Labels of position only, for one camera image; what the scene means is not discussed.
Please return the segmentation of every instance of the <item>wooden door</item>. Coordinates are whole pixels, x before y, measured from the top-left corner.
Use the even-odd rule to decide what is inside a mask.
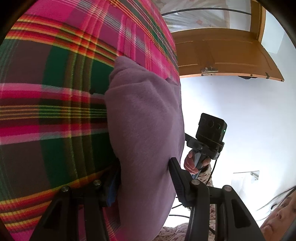
[[[261,45],[265,10],[251,1],[250,32],[227,28],[190,29],[172,33],[180,77],[237,75],[284,81]]]

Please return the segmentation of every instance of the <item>purple fleece blanket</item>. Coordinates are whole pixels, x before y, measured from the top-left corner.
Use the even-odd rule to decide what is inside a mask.
[[[105,93],[111,145],[121,164],[118,205],[129,241],[151,241],[172,207],[168,170],[184,148],[181,87],[118,57]]]

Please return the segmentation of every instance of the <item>metal bolt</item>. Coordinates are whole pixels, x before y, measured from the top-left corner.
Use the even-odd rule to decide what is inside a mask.
[[[231,186],[228,186],[228,185],[226,185],[226,186],[224,187],[224,189],[225,189],[226,191],[230,192],[230,191],[232,190],[232,187],[231,187]]]
[[[193,185],[199,185],[199,184],[200,184],[200,181],[197,180],[197,179],[193,179],[193,180],[191,181],[191,183],[192,183]]]
[[[94,185],[95,186],[100,186],[102,182],[100,180],[94,180]]]
[[[69,191],[69,186],[63,186],[62,188],[61,188],[61,191],[62,192],[68,192]]]

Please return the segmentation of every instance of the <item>fingers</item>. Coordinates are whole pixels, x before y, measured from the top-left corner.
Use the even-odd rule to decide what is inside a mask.
[[[193,156],[193,152],[192,152],[192,150],[191,150],[190,152],[188,152],[187,157],[192,158],[192,156]]]
[[[185,158],[185,163],[193,170],[195,168],[194,160],[188,156]]]
[[[198,169],[195,167],[194,169],[192,169],[189,165],[188,165],[188,163],[184,163],[184,168],[185,168],[185,170],[187,170],[190,174],[197,174],[198,173]]]
[[[208,164],[210,164],[211,162],[211,158],[207,157],[206,159],[203,160],[202,162],[202,166],[205,167],[207,166]]]
[[[184,161],[184,168],[187,170],[190,174],[196,174],[198,173],[198,169],[194,165],[194,160],[193,160],[193,153],[190,151],[185,158]]]

